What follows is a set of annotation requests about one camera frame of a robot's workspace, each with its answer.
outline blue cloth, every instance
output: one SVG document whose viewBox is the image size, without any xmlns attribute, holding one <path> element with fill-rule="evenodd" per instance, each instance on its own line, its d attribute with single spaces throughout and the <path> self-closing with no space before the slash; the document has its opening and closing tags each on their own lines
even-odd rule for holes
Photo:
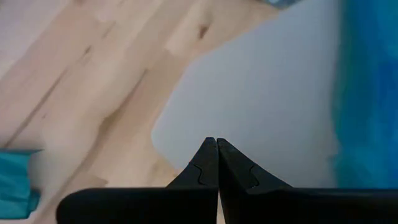
<svg viewBox="0 0 398 224">
<path fill-rule="evenodd" d="M 333 114 L 340 187 L 398 187 L 398 1 L 344 0 Z"/>
<path fill-rule="evenodd" d="M 28 218 L 40 194 L 30 189 L 28 165 L 37 151 L 0 151 L 0 219 Z"/>
</svg>

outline wooden floor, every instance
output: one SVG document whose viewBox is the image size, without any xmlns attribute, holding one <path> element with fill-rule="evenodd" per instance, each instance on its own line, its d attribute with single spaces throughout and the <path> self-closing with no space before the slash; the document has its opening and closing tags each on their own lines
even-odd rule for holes
<svg viewBox="0 0 398 224">
<path fill-rule="evenodd" d="M 177 171 L 150 131 L 184 68 L 275 14 L 254 0 L 0 1 L 0 146 L 44 149 L 40 207 L 13 223 L 55 223 L 87 187 L 167 185 Z"/>
</svg>

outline black clamp jaw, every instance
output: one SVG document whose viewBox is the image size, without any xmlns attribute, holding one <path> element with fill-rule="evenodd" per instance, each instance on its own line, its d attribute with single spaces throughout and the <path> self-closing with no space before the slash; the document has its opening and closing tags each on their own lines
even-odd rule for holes
<svg viewBox="0 0 398 224">
<path fill-rule="evenodd" d="M 214 138 L 205 139 L 168 186 L 82 190 L 61 201 L 57 221 L 216 223 L 218 192 L 227 224 L 398 221 L 396 190 L 294 188 Z"/>
</svg>

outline teal fabric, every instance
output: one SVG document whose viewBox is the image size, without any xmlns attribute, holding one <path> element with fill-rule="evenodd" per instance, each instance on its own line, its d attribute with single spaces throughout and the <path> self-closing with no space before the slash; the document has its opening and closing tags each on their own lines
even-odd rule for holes
<svg viewBox="0 0 398 224">
<path fill-rule="evenodd" d="M 0 151 L 0 219 L 25 219 L 40 194 L 30 189 L 29 159 L 37 151 Z"/>
</svg>

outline black plastic part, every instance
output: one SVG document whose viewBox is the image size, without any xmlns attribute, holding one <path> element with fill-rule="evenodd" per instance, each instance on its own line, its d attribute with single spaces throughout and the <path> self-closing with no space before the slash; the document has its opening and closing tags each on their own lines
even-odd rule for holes
<svg viewBox="0 0 398 224">
<path fill-rule="evenodd" d="M 192 187 L 218 188 L 218 148 L 214 138 L 206 138 L 198 152 L 168 188 Z"/>
<path fill-rule="evenodd" d="M 296 189 L 218 139 L 220 195 L 226 224 L 397 222 L 396 190 Z"/>
<path fill-rule="evenodd" d="M 166 188 L 88 189 L 64 198 L 59 224 L 216 223 L 218 149 L 206 138 L 183 172 Z"/>
</svg>

